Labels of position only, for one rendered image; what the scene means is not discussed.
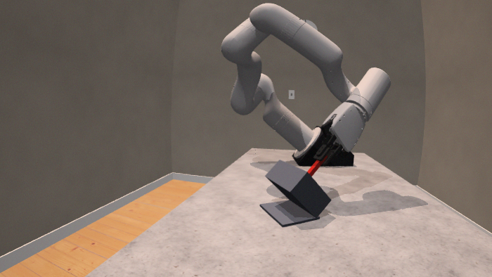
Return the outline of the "red rectangular bar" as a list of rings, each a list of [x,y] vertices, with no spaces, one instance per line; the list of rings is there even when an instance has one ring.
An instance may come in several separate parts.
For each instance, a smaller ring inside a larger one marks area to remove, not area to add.
[[[308,173],[313,176],[314,173],[318,170],[318,168],[322,165],[322,163],[325,161],[327,156],[323,159],[323,161],[316,160],[315,163],[311,166],[311,168],[308,170]]]

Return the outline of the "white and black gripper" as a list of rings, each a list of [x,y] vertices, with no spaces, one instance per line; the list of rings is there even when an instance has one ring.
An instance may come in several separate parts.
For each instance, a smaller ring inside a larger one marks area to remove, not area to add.
[[[343,102],[321,126],[323,131],[322,146],[313,158],[323,161],[325,156],[327,156],[322,163],[324,167],[334,156],[339,155],[346,158],[348,152],[352,150],[359,140],[366,121],[367,117],[360,107],[353,103]]]

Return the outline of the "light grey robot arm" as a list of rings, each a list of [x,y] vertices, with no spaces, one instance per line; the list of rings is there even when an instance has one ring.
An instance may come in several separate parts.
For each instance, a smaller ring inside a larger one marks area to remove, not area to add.
[[[331,93],[342,103],[353,103],[371,118],[391,86],[386,72],[373,67],[358,86],[342,72],[341,49],[312,26],[276,4],[261,4],[250,17],[222,42],[223,56],[237,64],[238,77],[231,94],[231,106],[239,115],[250,114],[262,100],[263,120],[296,148],[295,158],[316,142],[321,128],[311,130],[277,98],[273,83],[261,73],[261,58],[253,50],[270,34],[315,64]],[[314,132],[313,132],[314,131]]]

